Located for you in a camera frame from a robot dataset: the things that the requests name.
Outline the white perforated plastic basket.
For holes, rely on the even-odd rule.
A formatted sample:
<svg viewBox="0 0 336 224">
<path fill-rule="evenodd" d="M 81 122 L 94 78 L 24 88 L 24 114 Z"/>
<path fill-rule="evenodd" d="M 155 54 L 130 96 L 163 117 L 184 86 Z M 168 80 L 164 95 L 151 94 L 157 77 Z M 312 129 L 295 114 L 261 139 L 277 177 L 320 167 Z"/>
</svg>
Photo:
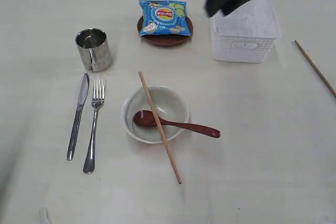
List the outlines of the white perforated plastic basket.
<svg viewBox="0 0 336 224">
<path fill-rule="evenodd" d="M 262 63 L 280 37 L 270 0 L 251 0 L 227 16 L 219 11 L 210 22 L 211 56 L 216 61 Z"/>
</svg>

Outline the blue Lays chips bag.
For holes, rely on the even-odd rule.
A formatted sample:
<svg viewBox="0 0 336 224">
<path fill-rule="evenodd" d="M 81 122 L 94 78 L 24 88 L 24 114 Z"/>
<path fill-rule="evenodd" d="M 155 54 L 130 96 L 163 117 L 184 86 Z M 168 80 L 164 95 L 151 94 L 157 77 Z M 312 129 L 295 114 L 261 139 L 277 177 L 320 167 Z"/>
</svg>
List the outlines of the blue Lays chips bag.
<svg viewBox="0 0 336 224">
<path fill-rule="evenodd" d="M 186 2 L 140 0 L 139 5 L 143 17 L 140 36 L 191 35 L 187 24 Z"/>
</svg>

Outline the brown round plate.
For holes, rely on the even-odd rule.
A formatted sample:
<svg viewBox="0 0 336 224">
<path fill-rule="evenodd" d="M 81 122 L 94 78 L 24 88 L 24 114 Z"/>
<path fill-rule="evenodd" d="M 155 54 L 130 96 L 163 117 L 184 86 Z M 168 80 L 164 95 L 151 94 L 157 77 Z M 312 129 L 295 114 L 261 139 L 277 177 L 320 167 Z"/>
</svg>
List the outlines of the brown round plate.
<svg viewBox="0 0 336 224">
<path fill-rule="evenodd" d="M 141 36 L 141 39 L 143 41 L 146 41 L 149 44 L 159 46 L 159 47 L 174 47 L 179 46 L 187 41 L 190 41 L 193 36 L 193 23 L 189 19 L 189 17 L 186 18 L 188 28 L 191 32 L 190 36 L 183 36 L 183 35 L 145 35 Z"/>
</svg>

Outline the wooden chopstick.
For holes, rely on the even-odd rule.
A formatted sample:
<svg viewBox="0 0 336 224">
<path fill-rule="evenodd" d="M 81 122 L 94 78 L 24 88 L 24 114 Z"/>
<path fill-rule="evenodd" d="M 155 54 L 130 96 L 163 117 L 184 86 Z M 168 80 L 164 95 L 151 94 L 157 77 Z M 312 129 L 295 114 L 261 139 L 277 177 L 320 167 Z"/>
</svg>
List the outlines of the wooden chopstick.
<svg viewBox="0 0 336 224">
<path fill-rule="evenodd" d="M 302 48 L 302 46 L 298 43 L 297 40 L 294 40 L 294 43 L 306 59 L 306 61 L 309 63 L 309 65 L 313 68 L 315 73 L 318 75 L 318 77 L 321 79 L 321 81 L 324 83 L 324 85 L 327 87 L 327 89 L 330 91 L 330 93 L 333 95 L 333 97 L 336 97 L 335 89 L 333 86 L 329 83 L 329 81 L 325 78 L 325 76 L 322 74 L 322 72 L 319 70 L 319 68 L 314 64 L 312 59 L 309 57 L 309 55 L 306 53 L 306 51 Z"/>
<path fill-rule="evenodd" d="M 173 153 L 171 151 L 171 148 L 169 146 L 169 143 L 167 141 L 167 138 L 166 138 L 166 135 L 165 135 L 165 132 L 163 130 L 163 127 L 161 125 L 161 122 L 160 122 L 160 119 L 159 119 L 159 116 L 156 112 L 156 108 L 154 106 L 154 102 L 152 101 L 152 98 L 151 98 L 151 95 L 150 95 L 150 92 L 148 90 L 148 86 L 146 84 L 146 81 L 145 81 L 145 78 L 143 76 L 143 73 L 141 71 L 138 72 L 138 75 L 139 75 L 139 78 L 141 80 L 141 83 L 142 83 L 142 86 L 143 86 L 143 90 L 146 94 L 146 97 L 147 97 L 147 100 L 148 100 L 148 103 L 151 107 L 151 111 L 152 111 L 152 114 L 154 116 L 154 120 L 155 120 L 155 123 L 157 125 L 157 128 L 159 130 L 159 133 L 160 133 L 160 136 L 161 136 L 161 139 L 163 141 L 163 144 L 164 144 L 164 147 L 166 149 L 166 152 L 167 152 L 167 155 L 169 157 L 169 160 L 170 160 L 170 163 L 172 165 L 172 168 L 174 170 L 174 173 L 175 173 L 175 176 L 176 176 L 176 179 L 177 179 L 177 182 L 178 184 L 182 184 L 182 180 L 181 180 L 181 177 L 180 177 L 180 174 L 178 172 L 178 169 L 177 169 L 177 166 L 176 166 L 176 163 L 175 163 L 175 160 L 174 160 L 174 157 L 173 157 Z"/>
</svg>

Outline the white ceramic bowl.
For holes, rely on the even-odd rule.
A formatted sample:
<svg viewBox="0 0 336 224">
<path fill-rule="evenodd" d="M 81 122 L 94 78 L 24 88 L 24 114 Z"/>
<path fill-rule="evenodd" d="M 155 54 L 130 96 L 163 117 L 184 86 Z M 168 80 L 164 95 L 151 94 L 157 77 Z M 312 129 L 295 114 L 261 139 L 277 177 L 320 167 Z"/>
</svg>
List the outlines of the white ceramic bowl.
<svg viewBox="0 0 336 224">
<path fill-rule="evenodd" d="M 173 122 L 188 122 L 188 106 L 176 92 L 163 86 L 149 86 L 148 89 L 160 118 Z M 140 87 L 125 101 L 121 121 L 133 139 L 148 144 L 159 144 L 162 143 L 162 139 L 157 127 L 140 127 L 133 122 L 133 116 L 137 112 L 150 109 L 145 91 Z"/>
</svg>

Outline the steel cup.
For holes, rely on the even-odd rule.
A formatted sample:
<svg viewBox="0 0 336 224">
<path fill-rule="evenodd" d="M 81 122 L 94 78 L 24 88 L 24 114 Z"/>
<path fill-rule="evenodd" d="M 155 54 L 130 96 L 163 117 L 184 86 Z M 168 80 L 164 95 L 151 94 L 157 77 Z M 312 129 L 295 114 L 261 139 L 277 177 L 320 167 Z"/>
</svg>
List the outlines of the steel cup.
<svg viewBox="0 0 336 224">
<path fill-rule="evenodd" d="M 103 30 L 84 29 L 76 35 L 75 43 L 86 70 L 100 72 L 112 65 L 107 35 Z"/>
</svg>

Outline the dark red wooden spoon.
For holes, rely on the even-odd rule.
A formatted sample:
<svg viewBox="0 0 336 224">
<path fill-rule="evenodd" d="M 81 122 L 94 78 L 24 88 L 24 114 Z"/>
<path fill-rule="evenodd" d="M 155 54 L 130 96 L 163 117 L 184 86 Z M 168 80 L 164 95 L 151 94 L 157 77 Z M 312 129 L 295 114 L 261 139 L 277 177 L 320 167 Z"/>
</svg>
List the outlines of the dark red wooden spoon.
<svg viewBox="0 0 336 224">
<path fill-rule="evenodd" d="M 159 117 L 159 121 L 161 125 L 168 125 L 168 126 L 174 126 L 179 127 L 182 129 L 190 130 L 199 134 L 203 134 L 209 137 L 213 138 L 220 138 L 221 132 L 217 129 L 203 126 L 199 124 L 191 124 L 191 123 L 181 123 L 181 122 L 173 122 L 173 121 L 167 121 Z M 137 126 L 141 127 L 154 127 L 157 126 L 157 123 L 155 121 L 154 114 L 149 110 L 141 110 L 137 112 L 133 116 L 133 122 Z"/>
</svg>

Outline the silver fork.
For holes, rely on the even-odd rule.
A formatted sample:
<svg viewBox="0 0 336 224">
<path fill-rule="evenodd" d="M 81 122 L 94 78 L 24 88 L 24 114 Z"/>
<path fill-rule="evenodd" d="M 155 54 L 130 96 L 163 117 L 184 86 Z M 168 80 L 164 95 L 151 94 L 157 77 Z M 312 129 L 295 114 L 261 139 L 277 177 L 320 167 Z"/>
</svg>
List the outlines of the silver fork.
<svg viewBox="0 0 336 224">
<path fill-rule="evenodd" d="M 95 170 L 95 143 L 96 143 L 96 131 L 98 123 L 98 114 L 101 107 L 103 107 L 105 101 L 105 86 L 104 81 L 98 78 L 94 81 L 93 93 L 92 93 L 92 108 L 93 108 L 93 121 L 91 128 L 91 135 L 89 146 L 86 154 L 85 163 L 83 166 L 83 172 L 85 174 L 91 174 Z"/>
</svg>

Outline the silver table knife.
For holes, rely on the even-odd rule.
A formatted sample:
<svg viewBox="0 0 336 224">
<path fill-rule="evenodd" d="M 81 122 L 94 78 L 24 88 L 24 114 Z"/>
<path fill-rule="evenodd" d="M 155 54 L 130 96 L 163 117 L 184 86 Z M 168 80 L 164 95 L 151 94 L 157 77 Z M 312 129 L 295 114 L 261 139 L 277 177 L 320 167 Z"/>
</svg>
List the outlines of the silver table knife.
<svg viewBox="0 0 336 224">
<path fill-rule="evenodd" d="M 77 107 L 74 117 L 74 123 L 71 130 L 66 160 L 71 161 L 74 157 L 76 144 L 77 144 L 77 137 L 79 133 L 79 127 L 80 127 L 80 120 L 81 120 L 81 114 L 83 111 L 83 107 L 85 105 L 85 101 L 88 95 L 89 91 L 89 75 L 85 73 L 82 78 L 82 83 L 80 87 L 79 97 L 77 101 Z"/>
</svg>

